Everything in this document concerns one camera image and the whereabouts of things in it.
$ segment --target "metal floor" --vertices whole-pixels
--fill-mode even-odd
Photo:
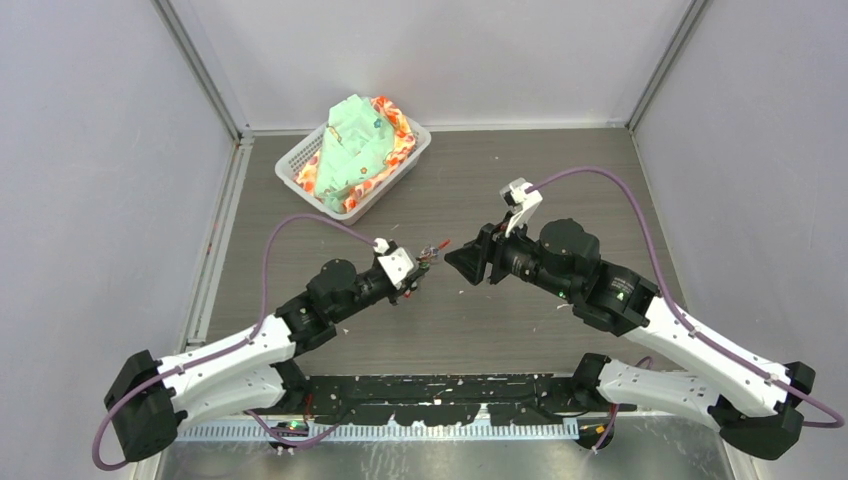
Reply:
[[[274,174],[276,161],[302,137],[257,137],[212,312],[208,340],[247,328],[257,319],[260,262],[268,235],[286,215],[312,207]],[[634,190],[651,223],[667,280],[682,301],[642,169],[624,129],[434,133],[418,165],[355,228],[390,237],[417,253],[428,243],[472,240],[505,205],[498,190],[518,177],[534,182],[556,171],[598,165]],[[542,191],[530,232],[573,217],[601,241],[601,254],[648,278],[636,218],[622,193],[592,175],[560,180]],[[270,260],[269,308],[303,291],[331,258],[367,268],[371,252],[347,235],[312,222],[290,225]],[[338,326],[339,335],[299,357],[306,374],[425,374],[571,372],[585,352],[635,362],[641,346],[592,330],[557,307],[559,299],[517,279],[472,287],[437,264],[421,290],[397,307],[375,305]],[[672,368],[658,358],[655,368]]]
[[[177,442],[158,480],[726,480],[718,435],[688,420],[622,416],[594,456],[570,440],[323,443],[276,456],[267,443]]]

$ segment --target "white bracket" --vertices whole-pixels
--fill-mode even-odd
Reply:
[[[645,317],[650,320],[647,327],[635,328],[623,337],[661,353],[713,385],[741,413],[749,417],[767,417],[775,414],[774,405],[777,402],[786,402],[787,394],[778,386],[689,335],[689,331],[674,317],[664,299],[656,297],[651,300]],[[701,334],[774,375],[774,378],[789,383],[783,365],[745,350],[689,314],[686,314],[686,318]]]
[[[253,327],[204,347],[163,357],[159,372],[219,352],[244,340]],[[182,432],[199,423],[253,408],[267,408],[283,398],[283,380],[271,364],[294,356],[291,331],[281,318],[269,315],[248,345],[163,380],[173,388],[174,411],[188,414],[180,423]]]
[[[392,285],[399,290],[403,286],[403,280],[415,271],[415,259],[405,248],[400,247],[387,254],[390,247],[389,242],[384,238],[378,238],[376,242],[377,246],[374,247],[374,251],[380,255],[377,257],[377,261],[380,262],[380,266],[383,267],[383,271],[386,272],[386,276],[389,277]]]
[[[500,190],[501,197],[509,205],[509,211],[512,213],[506,226],[505,236],[509,237],[513,229],[527,224],[533,212],[542,203],[541,193],[538,191],[527,193],[527,189],[532,186],[532,183],[519,178]]]
[[[688,372],[652,372],[613,360],[598,377],[598,392],[610,403],[650,407],[719,430],[707,409],[719,392]]]

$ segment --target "cable connector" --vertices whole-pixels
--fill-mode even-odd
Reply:
[[[399,247],[394,241],[378,238],[375,241],[374,252],[377,261],[389,277],[395,288],[403,286],[404,279],[415,271],[417,263],[405,248]]]
[[[504,235],[509,237],[512,231],[527,224],[533,212],[542,203],[542,194],[538,191],[527,193],[533,184],[518,178],[500,190],[501,197],[509,206],[509,221]]]

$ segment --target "wiring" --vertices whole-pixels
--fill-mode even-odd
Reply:
[[[644,364],[647,364],[645,365],[645,368],[650,370],[651,367],[654,366],[654,359],[650,356],[647,356],[636,362],[637,367],[641,367]],[[595,452],[595,455],[598,454],[598,449],[601,448],[601,445],[604,444],[604,440],[607,439],[607,435],[609,435],[609,433],[612,431],[612,427],[615,426],[615,419],[616,417],[618,417],[618,411],[620,408],[621,406],[617,403],[612,406],[612,409],[610,410],[610,421],[607,424],[607,428],[604,429],[604,433],[601,434],[601,438],[599,438],[598,441],[595,442],[595,445],[592,446],[592,451]]]
[[[310,393],[308,397],[306,397],[306,408],[303,409],[303,421],[309,424],[309,417],[312,417],[312,399],[313,395]]]
[[[216,359],[221,358],[225,355],[229,355],[232,352],[235,352],[236,350],[238,350],[238,349],[244,347],[245,345],[249,344],[251,341],[253,341],[254,338],[256,338],[257,335],[259,335],[259,332],[262,329],[262,324],[265,322],[265,316],[266,316],[266,312],[267,312],[268,260],[271,256],[271,247],[273,246],[274,240],[277,238],[277,235],[280,233],[280,230],[282,230],[283,227],[285,227],[286,225],[288,225],[289,223],[291,223],[295,220],[303,220],[303,219],[310,219],[310,220],[315,220],[315,221],[318,221],[318,222],[321,222],[321,223],[325,223],[325,224],[327,224],[331,227],[339,229],[339,230],[353,236],[354,238],[364,242],[365,244],[367,244],[371,247],[377,246],[377,242],[373,238],[366,237],[365,235],[357,233],[356,231],[354,231],[351,228],[348,228],[344,225],[341,225],[339,223],[336,223],[336,222],[334,222],[334,221],[332,221],[328,218],[325,218],[325,217],[322,217],[322,216],[319,216],[319,215],[315,215],[315,214],[312,214],[312,213],[301,213],[301,214],[297,214],[297,215],[291,215],[291,216],[283,219],[283,221],[280,222],[277,225],[277,227],[274,229],[274,231],[271,233],[271,236],[268,238],[268,243],[265,245],[265,253],[262,257],[262,304],[260,305],[260,308],[259,308],[261,313],[259,314],[259,319],[256,321],[256,324],[254,325],[253,330],[250,332],[250,334],[246,338],[242,339],[238,343],[235,343],[235,344],[233,344],[233,345],[231,345],[231,346],[229,346],[229,347],[227,347],[223,350],[219,350],[215,353],[209,354],[205,357],[196,358],[194,360],[186,362],[182,366],[174,367],[170,370],[162,372],[159,375],[156,375],[156,376],[142,382],[137,387],[130,390],[130,392],[127,393],[125,396],[121,397],[121,399],[118,400],[115,403],[115,405],[113,405],[112,408],[110,408],[109,411],[106,413],[106,416],[103,418],[103,420],[100,422],[100,425],[97,428],[97,433],[94,435],[94,441],[92,442],[92,445],[91,445],[91,459],[92,459],[92,461],[94,462],[94,465],[97,468],[99,468],[100,470],[104,470],[104,471],[108,472],[108,471],[114,471],[114,470],[121,469],[121,468],[125,467],[128,463],[126,461],[126,459],[124,459],[124,460],[122,460],[118,463],[113,463],[113,464],[109,464],[109,463],[104,462],[103,458],[100,456],[100,444],[103,442],[103,435],[106,433],[106,428],[109,426],[109,423],[112,421],[112,419],[115,417],[115,415],[130,400],[135,398],[139,393],[147,390],[151,386],[155,385],[158,382],[161,382],[162,380],[164,380],[166,378],[169,378],[169,377],[176,375],[180,372],[184,372],[184,371],[189,370],[191,368],[194,368],[198,365],[202,365],[204,363],[211,362],[212,360],[216,360]],[[323,439],[327,435],[331,434],[338,427],[338,425],[331,427],[330,429],[328,429],[325,432],[322,432],[320,435],[316,436],[315,438],[311,438],[309,440],[304,440],[303,442],[291,442],[290,440],[286,440],[286,439],[280,440],[278,438],[278,436],[276,435],[276,433],[271,429],[271,427],[268,426],[268,424],[265,423],[265,421],[262,420],[255,413],[253,413],[253,412],[247,412],[247,413],[248,413],[248,415],[251,415],[254,419],[256,419],[256,421],[259,423],[259,425],[262,427],[263,430],[268,432],[272,437],[279,440],[280,443],[283,443],[285,445],[287,442],[289,442],[289,443],[293,444],[292,446],[298,446],[299,448],[310,448],[310,447],[312,447],[315,443],[319,442],[320,439]]]
[[[447,239],[444,242],[440,243],[438,247],[427,245],[426,247],[424,247],[423,250],[421,250],[421,253],[418,254],[418,262],[425,263],[428,266],[432,263],[435,263],[439,259],[441,251],[444,250],[445,247],[447,247],[448,245],[450,245],[450,239]]]
[[[645,243],[648,247],[648,255],[650,256],[650,259],[651,259],[651,267],[653,267],[654,275],[657,277],[657,284],[660,288],[660,293],[662,294],[662,298],[665,301],[666,305],[668,305],[669,310],[671,310],[672,314],[674,314],[674,318],[676,318],[677,321],[679,321],[680,324],[683,325],[686,328],[686,330],[689,332],[690,335],[701,340],[702,342],[707,344],[710,348],[712,348],[716,352],[718,352],[718,353],[724,355],[725,357],[733,360],[734,362],[736,362],[737,364],[746,368],[747,370],[751,371],[752,373],[754,373],[758,377],[762,378],[763,380],[765,380],[767,382],[771,382],[774,385],[777,385],[779,388],[783,389],[784,391],[792,394],[796,398],[803,400],[804,402],[809,403],[813,407],[821,410],[822,412],[826,413],[827,415],[829,415],[833,418],[832,422],[804,421],[803,425],[805,427],[841,428],[843,425],[845,425],[845,418],[839,412],[837,412],[836,410],[830,408],[829,406],[827,406],[823,402],[813,398],[812,396],[807,395],[806,393],[798,390],[797,388],[787,384],[786,382],[783,382],[783,381],[778,380],[778,379],[771,378],[771,374],[769,374],[765,370],[763,370],[760,367],[758,367],[757,365],[747,361],[746,359],[742,358],[741,356],[733,353],[729,349],[725,348],[723,345],[720,345],[715,340],[711,339],[707,335],[704,335],[703,333],[701,333],[700,331],[695,329],[695,326],[692,324],[692,322],[690,322],[686,318],[686,315],[677,307],[677,304],[674,303],[674,299],[672,299],[672,297],[671,297],[671,290],[668,288],[668,285],[665,282],[665,277],[663,276],[662,269],[660,268],[660,262],[657,259],[656,246],[654,245],[654,241],[651,238],[651,233],[648,231],[648,222],[645,220],[645,214],[642,211],[642,208],[639,206],[639,202],[636,200],[635,195],[633,195],[633,191],[630,190],[630,188],[627,186],[626,183],[624,183],[624,181],[621,178],[619,178],[618,176],[616,176],[612,172],[609,172],[607,170],[604,170],[604,169],[598,168],[598,167],[576,167],[576,168],[570,168],[568,170],[563,170],[559,173],[556,173],[556,174],[542,180],[541,182],[539,182],[539,183],[531,186],[530,188],[528,188],[527,193],[531,193],[531,192],[534,192],[536,190],[539,190],[542,187],[544,187],[544,186],[546,186],[550,183],[553,183],[556,180],[559,180],[560,178],[569,177],[571,175],[576,175],[578,173],[595,173],[595,174],[604,176],[604,177],[608,178],[609,180],[612,180],[612,182],[615,183],[618,186],[618,188],[622,191],[622,193],[624,193],[624,195],[627,197],[627,200],[630,202],[630,206],[633,207],[633,211],[634,211],[634,213],[636,213],[636,218],[639,220],[639,226],[642,229],[642,236],[645,238]]]
[[[560,417],[560,418],[577,418],[577,417],[582,417],[583,415],[586,415],[589,412],[591,412],[591,410],[583,410],[582,412],[569,413],[569,414],[565,414],[565,415],[558,413],[557,416]]]

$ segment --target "green cloth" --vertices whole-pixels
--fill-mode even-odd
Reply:
[[[315,196],[333,211],[343,213],[350,187],[386,168],[394,149],[395,130],[367,98],[351,95],[330,109],[321,144],[321,163],[315,178]]]

